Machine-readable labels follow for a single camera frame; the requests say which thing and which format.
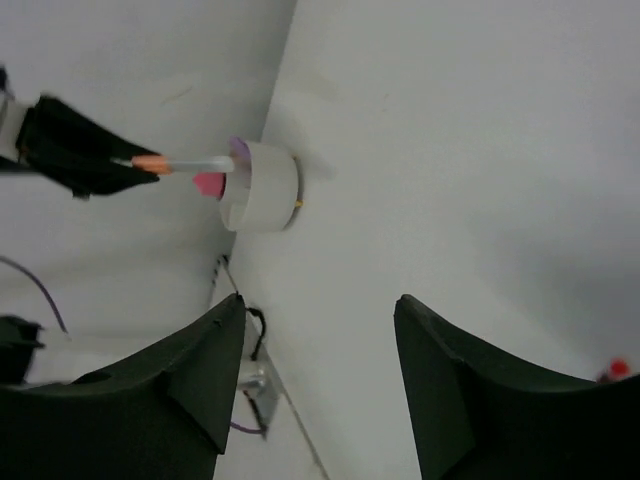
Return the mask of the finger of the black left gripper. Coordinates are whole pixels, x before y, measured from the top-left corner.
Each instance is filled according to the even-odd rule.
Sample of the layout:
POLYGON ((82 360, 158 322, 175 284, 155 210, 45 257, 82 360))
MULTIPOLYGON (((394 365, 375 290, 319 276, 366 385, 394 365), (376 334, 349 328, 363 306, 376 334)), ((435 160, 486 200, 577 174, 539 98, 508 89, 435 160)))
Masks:
POLYGON ((109 196, 156 183, 132 160, 153 152, 103 128, 61 100, 42 96, 26 110, 16 140, 18 160, 76 198, 109 196))

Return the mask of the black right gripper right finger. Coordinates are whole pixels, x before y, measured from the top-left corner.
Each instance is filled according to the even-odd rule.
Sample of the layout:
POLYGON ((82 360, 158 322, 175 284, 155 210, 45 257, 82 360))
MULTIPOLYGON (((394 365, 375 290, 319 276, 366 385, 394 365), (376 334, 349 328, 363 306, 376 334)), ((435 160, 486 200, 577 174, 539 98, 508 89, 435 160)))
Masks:
POLYGON ((411 295, 395 305, 424 479, 636 479, 639 379, 597 383, 516 357, 411 295))

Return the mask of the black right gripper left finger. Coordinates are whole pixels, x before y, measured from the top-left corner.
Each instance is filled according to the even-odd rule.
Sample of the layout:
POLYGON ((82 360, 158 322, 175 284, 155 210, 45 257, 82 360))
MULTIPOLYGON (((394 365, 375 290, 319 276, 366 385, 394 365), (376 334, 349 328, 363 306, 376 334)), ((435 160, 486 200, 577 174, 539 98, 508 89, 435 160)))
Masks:
POLYGON ((210 479, 245 335, 226 297, 170 336, 70 383, 1 385, 5 479, 210 479))

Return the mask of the orange clear highlighter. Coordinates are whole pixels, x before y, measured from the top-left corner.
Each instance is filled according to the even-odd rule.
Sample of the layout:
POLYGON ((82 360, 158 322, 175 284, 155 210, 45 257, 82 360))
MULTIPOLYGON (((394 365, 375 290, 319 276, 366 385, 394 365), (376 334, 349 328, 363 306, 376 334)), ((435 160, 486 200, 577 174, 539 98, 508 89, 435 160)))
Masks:
POLYGON ((231 173, 235 163, 230 156, 179 159, 162 155, 140 155, 131 159, 111 158, 116 164, 129 166, 155 175, 173 173, 231 173))

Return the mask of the red refill pen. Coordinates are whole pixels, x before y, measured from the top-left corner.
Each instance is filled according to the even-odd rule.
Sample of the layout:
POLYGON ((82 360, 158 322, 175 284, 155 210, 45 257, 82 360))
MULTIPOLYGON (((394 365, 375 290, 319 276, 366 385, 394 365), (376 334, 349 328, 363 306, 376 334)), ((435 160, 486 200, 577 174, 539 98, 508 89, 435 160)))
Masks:
POLYGON ((629 363, 623 358, 614 358, 597 377, 598 383, 612 383, 624 380, 632 375, 629 363))

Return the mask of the purple clear highlighter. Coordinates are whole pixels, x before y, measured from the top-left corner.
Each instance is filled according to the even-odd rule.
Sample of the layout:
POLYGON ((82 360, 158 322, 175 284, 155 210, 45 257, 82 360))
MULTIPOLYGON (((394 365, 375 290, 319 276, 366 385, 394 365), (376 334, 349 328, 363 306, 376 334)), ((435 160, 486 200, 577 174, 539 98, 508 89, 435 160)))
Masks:
POLYGON ((247 143, 237 136, 229 138, 230 155, 233 158, 250 160, 251 152, 247 143))

